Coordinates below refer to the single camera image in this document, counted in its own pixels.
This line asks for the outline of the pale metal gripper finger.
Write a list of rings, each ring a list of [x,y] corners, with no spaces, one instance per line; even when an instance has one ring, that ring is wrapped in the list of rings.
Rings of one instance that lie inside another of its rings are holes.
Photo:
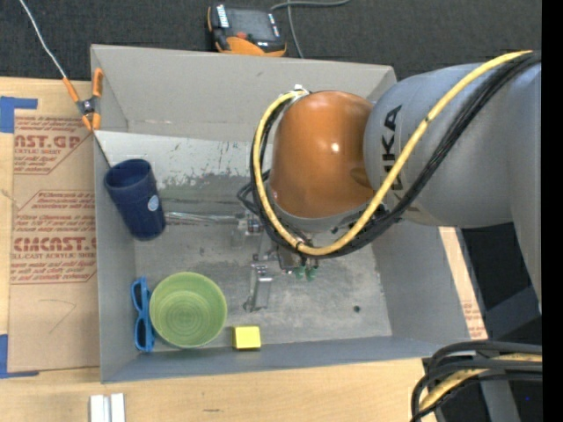
[[[250,275],[250,291],[243,305],[246,312],[256,312],[268,308],[269,297],[274,276],[267,265],[252,264]]]
[[[258,239],[263,232],[263,225],[253,215],[237,219],[230,233],[230,246],[243,247]]]

